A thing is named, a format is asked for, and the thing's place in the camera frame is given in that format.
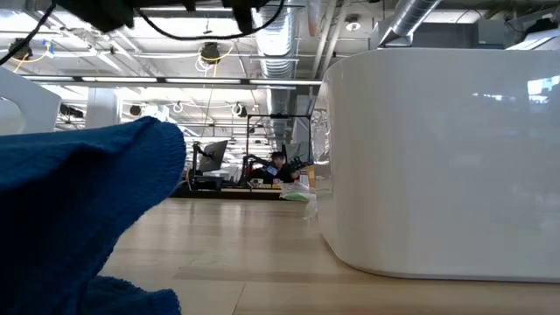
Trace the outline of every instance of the blue sweater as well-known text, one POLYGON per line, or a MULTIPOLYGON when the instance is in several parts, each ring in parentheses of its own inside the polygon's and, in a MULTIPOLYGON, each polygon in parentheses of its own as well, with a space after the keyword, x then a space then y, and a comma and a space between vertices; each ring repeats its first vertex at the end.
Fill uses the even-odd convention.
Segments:
POLYGON ((179 315, 172 290, 96 277, 119 236, 176 187, 180 130, 153 118, 0 136, 0 314, 179 315))

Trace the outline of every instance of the white counter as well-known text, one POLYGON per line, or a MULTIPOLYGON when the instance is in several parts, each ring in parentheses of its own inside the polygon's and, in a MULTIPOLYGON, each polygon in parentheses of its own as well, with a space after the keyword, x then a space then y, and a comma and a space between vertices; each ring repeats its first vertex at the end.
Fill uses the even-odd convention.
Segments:
POLYGON ((558 83, 559 52, 393 49, 331 66, 314 150, 334 253, 396 277, 559 281, 558 83))

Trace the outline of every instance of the computer monitor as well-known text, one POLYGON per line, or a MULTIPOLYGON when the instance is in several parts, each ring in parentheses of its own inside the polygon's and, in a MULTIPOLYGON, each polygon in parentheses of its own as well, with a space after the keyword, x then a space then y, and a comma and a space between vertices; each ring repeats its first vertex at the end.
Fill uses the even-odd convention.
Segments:
POLYGON ((220 141, 218 143, 211 143, 204 147, 204 152, 208 155, 208 157, 202 156, 202 159, 199 163, 198 171, 218 171, 221 168, 221 162, 223 162, 224 160, 226 147, 228 147, 228 140, 220 141))

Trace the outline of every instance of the exposed ductwork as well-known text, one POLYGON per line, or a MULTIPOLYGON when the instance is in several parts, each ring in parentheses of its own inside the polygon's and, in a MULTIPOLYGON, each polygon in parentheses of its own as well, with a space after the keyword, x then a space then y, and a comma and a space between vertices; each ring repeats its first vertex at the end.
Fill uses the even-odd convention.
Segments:
MULTIPOLYGON (((264 7, 255 14, 258 25, 268 21, 277 11, 276 7, 264 7)), ((296 12, 286 8, 280 16, 266 29, 255 35, 259 54, 270 57, 292 57, 295 53, 296 12)), ((294 76, 295 64, 290 60, 261 60, 262 75, 267 79, 291 79, 294 76)), ((269 114, 288 114, 291 91, 286 89, 270 89, 267 91, 267 110, 269 114)), ((275 139, 286 137, 286 121, 273 121, 271 129, 275 139)), ((277 141, 271 141, 276 147, 277 141)))
POLYGON ((370 39, 370 48, 379 46, 410 46, 412 33, 428 17, 441 0, 400 0, 395 14, 378 23, 370 39))

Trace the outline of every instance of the black cord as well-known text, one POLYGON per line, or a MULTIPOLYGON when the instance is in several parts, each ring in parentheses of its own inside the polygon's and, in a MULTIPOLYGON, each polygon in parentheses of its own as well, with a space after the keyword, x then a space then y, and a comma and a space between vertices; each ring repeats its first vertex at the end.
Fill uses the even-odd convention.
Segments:
POLYGON ((181 36, 176 36, 173 34, 168 33, 167 31, 164 31, 162 29, 160 29, 157 25, 155 25, 140 9, 135 9, 136 13, 143 18, 144 21, 146 21, 146 23, 151 26, 151 28, 153 28, 154 30, 156 30, 156 32, 170 38, 170 39, 175 39, 175 40, 185 40, 185 41, 189 41, 189 40, 228 40, 228 39, 238 39, 238 38, 242 38, 245 37, 247 35, 251 35, 251 34, 255 34, 256 32, 259 32, 262 29, 265 29, 267 27, 269 27, 269 25, 271 25, 279 16, 280 13, 282 13, 282 9, 284 8, 284 2, 285 0, 280 0, 280 4, 278 5, 278 10, 276 11, 276 13, 274 13, 274 16, 272 16, 270 18, 270 20, 268 20, 265 24, 253 29, 253 31, 247 32, 247 33, 238 33, 238 34, 232 34, 232 35, 227 35, 227 36, 194 36, 194 37, 181 37, 181 36))
POLYGON ((518 32, 518 33, 520 33, 520 34, 524 34, 524 33, 525 33, 525 31, 519 31, 519 30, 515 29, 514 26, 511 25, 511 22, 509 22, 509 21, 504 22, 504 24, 507 25, 507 26, 509 26, 509 28, 512 29, 512 30, 514 30, 515 32, 518 32))
POLYGON ((467 9, 465 12, 463 12, 463 14, 460 15, 460 17, 458 17, 458 19, 455 21, 455 24, 457 24, 459 22, 459 20, 465 16, 466 13, 468 13, 469 11, 475 11, 477 13, 479 13, 480 18, 483 18, 482 13, 480 13, 479 10, 476 9, 467 9))
POLYGON ((10 49, 8 51, 8 53, 6 53, 6 55, 3 56, 0 59, 0 66, 5 64, 6 62, 8 62, 8 60, 10 60, 10 58, 12 58, 22 48, 24 48, 24 46, 29 45, 29 42, 33 39, 33 36, 35 36, 35 34, 37 34, 39 32, 39 29, 41 28, 41 26, 43 26, 43 24, 46 22, 46 20, 49 18, 49 16, 51 16, 51 13, 53 13, 54 7, 56 7, 56 3, 54 1, 52 1, 51 6, 48 9, 46 9, 45 14, 38 21, 37 26, 35 26, 33 31, 30 31, 29 34, 27 34, 27 37, 25 37, 24 40, 17 43, 17 45, 15 45, 12 49, 10 49))

